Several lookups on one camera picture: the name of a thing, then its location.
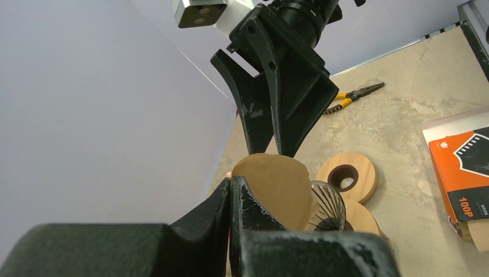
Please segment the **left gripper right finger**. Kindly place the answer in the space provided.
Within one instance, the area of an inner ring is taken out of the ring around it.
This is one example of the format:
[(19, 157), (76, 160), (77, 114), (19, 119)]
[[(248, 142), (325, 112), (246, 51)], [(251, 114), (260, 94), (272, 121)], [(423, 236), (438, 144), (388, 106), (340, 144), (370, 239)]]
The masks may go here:
[(230, 188), (232, 276), (399, 276), (381, 237), (289, 231), (253, 196), (245, 177), (233, 177)]

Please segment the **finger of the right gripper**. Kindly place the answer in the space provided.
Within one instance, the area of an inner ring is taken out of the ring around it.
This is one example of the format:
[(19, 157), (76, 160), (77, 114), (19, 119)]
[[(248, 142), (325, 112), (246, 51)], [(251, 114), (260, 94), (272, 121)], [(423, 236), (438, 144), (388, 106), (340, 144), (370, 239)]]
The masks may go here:
[(210, 62), (234, 98), (248, 153), (264, 153), (273, 136), (270, 94), (265, 73), (253, 77), (223, 50), (217, 50)]
[(269, 87), (273, 136), (278, 153), (294, 157), (312, 127), (338, 93), (324, 74), (264, 72)]

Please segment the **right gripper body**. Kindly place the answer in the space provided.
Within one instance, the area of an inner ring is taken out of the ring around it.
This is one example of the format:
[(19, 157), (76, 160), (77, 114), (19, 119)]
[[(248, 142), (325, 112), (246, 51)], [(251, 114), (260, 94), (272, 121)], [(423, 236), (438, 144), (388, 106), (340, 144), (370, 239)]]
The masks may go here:
[(257, 4), (229, 35), (228, 51), (259, 72), (330, 73), (315, 47), (325, 27), (342, 19), (338, 1), (270, 1)]

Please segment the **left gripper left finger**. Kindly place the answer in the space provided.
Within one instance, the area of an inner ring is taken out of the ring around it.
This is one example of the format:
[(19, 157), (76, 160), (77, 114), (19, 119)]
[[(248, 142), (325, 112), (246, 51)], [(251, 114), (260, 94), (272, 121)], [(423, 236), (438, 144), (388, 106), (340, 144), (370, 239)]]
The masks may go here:
[(172, 224), (41, 224), (15, 244), (2, 276), (224, 276), (230, 180)]

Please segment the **brown paper coffee filter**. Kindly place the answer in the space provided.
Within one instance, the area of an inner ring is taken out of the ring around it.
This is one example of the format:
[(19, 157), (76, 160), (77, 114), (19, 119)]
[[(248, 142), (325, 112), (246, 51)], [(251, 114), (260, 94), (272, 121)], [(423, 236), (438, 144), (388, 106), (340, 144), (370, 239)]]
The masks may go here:
[(301, 162), (277, 154), (253, 154), (239, 161), (233, 176), (243, 176), (251, 194), (279, 223), (303, 231), (312, 214), (309, 171)]

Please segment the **smoky glass dripper cone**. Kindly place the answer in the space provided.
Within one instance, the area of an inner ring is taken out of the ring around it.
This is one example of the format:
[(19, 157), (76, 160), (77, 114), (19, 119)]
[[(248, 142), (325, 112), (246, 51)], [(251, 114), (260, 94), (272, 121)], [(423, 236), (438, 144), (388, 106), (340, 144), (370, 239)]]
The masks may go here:
[(313, 206), (305, 231), (342, 232), (346, 223), (346, 207), (339, 191), (324, 181), (311, 181)]

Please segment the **coffee paper filter box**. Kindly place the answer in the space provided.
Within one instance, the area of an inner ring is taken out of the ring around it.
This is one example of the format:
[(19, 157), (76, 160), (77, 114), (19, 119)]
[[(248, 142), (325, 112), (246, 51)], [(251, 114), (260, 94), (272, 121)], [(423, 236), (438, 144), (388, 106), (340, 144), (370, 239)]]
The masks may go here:
[(421, 125), (453, 224), (488, 219), (488, 106)]

